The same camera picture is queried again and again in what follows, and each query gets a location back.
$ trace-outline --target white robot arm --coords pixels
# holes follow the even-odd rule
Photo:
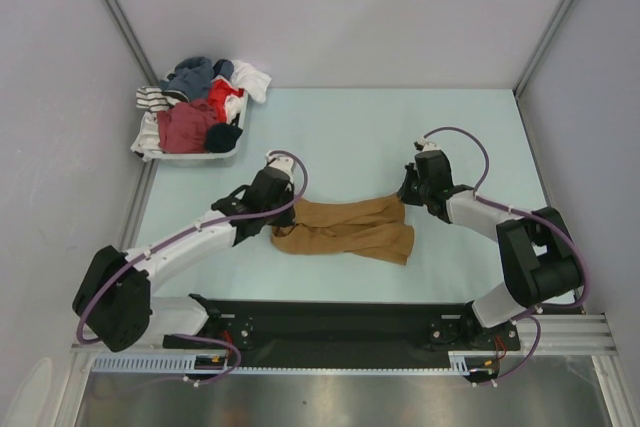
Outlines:
[[[478,328],[505,323],[582,285],[580,266],[557,235],[559,230],[568,236],[558,211],[546,207],[527,214],[498,208],[502,205],[476,195],[473,188],[453,184],[449,160],[437,144],[423,138],[415,146],[420,153],[414,163],[405,166],[400,200],[426,206],[442,221],[468,227],[498,242],[505,281],[470,304],[470,317]],[[553,229],[532,219],[543,219],[553,224]],[[547,251],[537,255],[534,245]]]
[[[156,325],[153,330],[174,325],[177,330],[171,332],[198,332],[207,313],[195,298],[191,309],[174,312],[172,322],[158,318],[171,314],[165,310],[154,315],[153,293],[193,263],[258,234],[265,225],[292,225],[294,165],[294,159],[282,151],[269,153],[266,167],[251,185],[215,202],[193,224],[144,247],[119,252],[108,246],[98,251],[73,301],[73,310],[81,318],[78,340],[99,340],[118,352],[137,342],[150,323]],[[85,323],[97,335],[95,339],[84,338]]]

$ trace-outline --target laundry basket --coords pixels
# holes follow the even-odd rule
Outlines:
[[[240,113],[237,115],[237,119],[234,119],[234,121],[232,122],[233,124],[237,125],[243,130],[244,130],[244,119],[247,114],[248,98],[249,98],[249,95],[247,94],[247,92],[244,92],[244,94],[241,97],[242,107],[240,109]],[[218,159],[228,159],[230,157],[233,157],[238,152],[238,147],[240,146],[240,142],[242,142],[242,139],[244,138],[245,135],[247,135],[247,133],[243,132],[240,138],[238,139],[238,142],[236,143],[236,146],[233,148],[233,150],[230,150],[229,152],[224,152],[221,154],[213,154],[209,152],[203,153],[203,154],[166,154],[164,152],[159,152],[159,151],[146,151],[144,155],[145,155],[145,158],[148,160],[161,160],[163,162],[168,162],[173,165],[182,166],[182,167],[195,167],[199,165],[206,165],[211,161],[215,161]]]

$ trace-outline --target gray wall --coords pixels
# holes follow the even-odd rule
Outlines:
[[[100,0],[0,0],[0,419],[43,357],[64,379],[88,262],[118,240],[143,79]]]
[[[559,0],[120,0],[158,74],[240,58],[278,87],[511,88]]]
[[[543,177],[640,392],[640,0],[579,0],[525,91]]]

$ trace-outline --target purple cable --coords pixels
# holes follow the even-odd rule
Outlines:
[[[229,342],[225,342],[224,340],[218,340],[218,339],[207,339],[205,337],[197,337],[194,335],[184,335],[184,334],[174,334],[174,337],[180,337],[181,339],[185,339],[185,340],[192,340],[195,342],[205,342],[208,344],[215,344],[215,345],[220,345],[222,347],[224,347],[225,349],[230,349],[233,351],[234,354],[236,354],[236,361],[233,364],[233,366],[229,367],[227,370],[224,370],[222,372],[220,372],[219,374],[206,379],[206,380],[200,380],[200,381],[192,381],[191,385],[196,385],[196,382],[198,382],[197,385],[208,385],[208,384],[213,384],[214,382],[218,382],[222,379],[224,379],[226,376],[228,376],[229,374],[231,374],[231,372],[233,372],[234,370],[236,370],[238,367],[240,367],[240,363],[242,362],[242,354],[240,353],[240,350],[238,350],[238,348],[229,343]],[[175,375],[167,375],[165,377],[159,377],[157,379],[151,379],[148,380],[146,382],[141,382],[137,385],[134,385],[133,387],[129,387],[127,389],[121,390],[119,392],[116,392],[115,394],[112,395],[107,395],[107,396],[101,396],[101,395],[97,395],[97,394],[93,394],[93,397],[97,400],[111,400],[117,397],[122,397],[123,395],[126,394],[130,394],[131,392],[135,392],[136,390],[140,390],[143,389],[145,387],[148,387],[150,385],[155,385],[155,384],[160,384],[162,382],[169,382],[169,381],[183,381],[183,382],[188,382],[188,380],[185,380],[184,376],[175,376]]]
[[[484,171],[482,172],[482,175],[480,176],[480,179],[478,179],[478,182],[476,182],[476,185],[473,187],[473,190],[475,192],[476,190],[478,190],[480,188],[480,186],[482,185],[484,180],[487,178],[487,175],[489,174],[489,153],[487,152],[487,149],[484,148],[484,145],[482,145],[482,142],[480,142],[480,139],[478,139],[471,132],[467,132],[466,130],[461,129],[460,127],[453,127],[453,126],[438,127],[437,129],[433,129],[432,131],[427,132],[426,134],[424,134],[422,136],[422,138],[426,139],[427,137],[430,137],[433,134],[437,134],[438,132],[442,132],[442,131],[445,131],[445,130],[451,130],[453,132],[458,132],[458,133],[460,133],[462,135],[466,135],[471,140],[473,140],[476,143],[476,145],[478,147],[480,147],[480,150],[482,151],[482,156],[484,157]]]
[[[540,321],[538,319],[536,319],[535,317],[531,316],[531,315],[525,315],[524,317],[522,317],[521,320],[524,320],[524,319],[532,320],[536,324],[536,338],[533,340],[533,344],[531,345],[531,348],[529,349],[529,352],[527,353],[527,355],[525,355],[524,359],[522,359],[522,362],[520,362],[518,365],[516,365],[509,372],[506,372],[506,373],[498,376],[498,378],[494,379],[494,380],[503,380],[503,379],[506,379],[507,377],[511,377],[518,370],[520,370],[524,366],[524,364],[526,364],[527,361],[531,357],[533,357],[533,353],[538,348],[538,344],[540,343],[540,337],[542,337],[542,326],[540,325]],[[480,385],[489,385],[489,384],[491,384],[490,380],[487,380],[487,381],[484,381],[484,382],[480,383]]]
[[[304,163],[297,156],[293,155],[290,152],[287,152],[286,150],[272,150],[270,154],[271,155],[282,154],[282,155],[286,155],[287,157],[291,157],[294,160],[294,162],[300,167],[300,170],[302,170],[302,176],[303,176],[302,187],[300,189],[300,192],[295,194],[293,196],[293,199],[290,202],[287,202],[286,204],[284,204],[281,207],[278,207],[277,209],[269,210],[266,212],[259,212],[256,214],[241,214],[241,215],[232,215],[229,217],[220,217],[218,219],[213,219],[208,222],[204,222],[200,226],[201,228],[210,227],[215,224],[231,222],[234,220],[259,219],[262,217],[270,217],[272,215],[277,215],[281,212],[284,212],[288,208],[293,207],[293,205],[302,198],[302,196],[304,195],[304,192],[307,190],[307,185],[309,184],[309,173],[307,172],[307,168],[305,167]],[[188,229],[185,229],[182,232],[177,233],[173,237],[170,237],[164,242],[161,242],[160,244],[153,247],[151,249],[151,253],[155,254],[160,250],[168,247],[169,245],[174,244],[178,240],[183,239],[187,235],[192,234],[193,232],[196,232],[197,230],[198,229],[196,227],[189,227]],[[111,286],[113,286],[118,281],[118,279],[124,275],[124,273],[127,270],[129,270],[131,267],[134,267],[136,264],[138,264],[145,258],[146,258],[145,254],[140,254],[139,256],[135,257],[133,260],[127,262],[125,265],[120,267],[120,269],[118,269],[118,271],[115,274],[113,274],[113,276],[111,276],[111,278],[109,278],[109,280],[107,280],[102,287],[100,287],[98,292],[96,292],[96,295],[92,297],[92,299],[89,301],[85,309],[82,311],[82,315],[80,316],[80,321],[78,322],[78,327],[76,328],[76,338],[78,339],[79,343],[95,344],[97,342],[100,342],[99,338],[87,339],[84,337],[84,332],[83,332],[84,326],[87,323],[87,319],[89,318],[89,315],[91,315],[91,311],[95,308],[96,304],[100,301],[100,299],[107,292],[107,290],[109,290]]]

